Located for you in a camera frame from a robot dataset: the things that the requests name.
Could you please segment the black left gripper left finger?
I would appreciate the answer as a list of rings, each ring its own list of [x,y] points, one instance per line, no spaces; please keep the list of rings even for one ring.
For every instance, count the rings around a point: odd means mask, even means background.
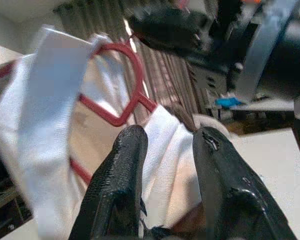
[[[142,201],[142,171],[148,137],[140,125],[124,128],[95,171],[72,227],[71,240],[104,236],[138,237]]]

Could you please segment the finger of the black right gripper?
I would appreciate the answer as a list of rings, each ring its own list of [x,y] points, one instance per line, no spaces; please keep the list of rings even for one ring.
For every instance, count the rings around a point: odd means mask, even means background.
[[[134,35],[155,50],[193,50],[203,44],[208,17],[179,8],[135,8],[128,17]]]

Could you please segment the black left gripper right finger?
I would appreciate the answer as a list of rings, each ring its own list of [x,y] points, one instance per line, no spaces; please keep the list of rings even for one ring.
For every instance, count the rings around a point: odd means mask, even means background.
[[[294,240],[271,193],[234,145],[213,127],[193,134],[193,157],[208,240]]]

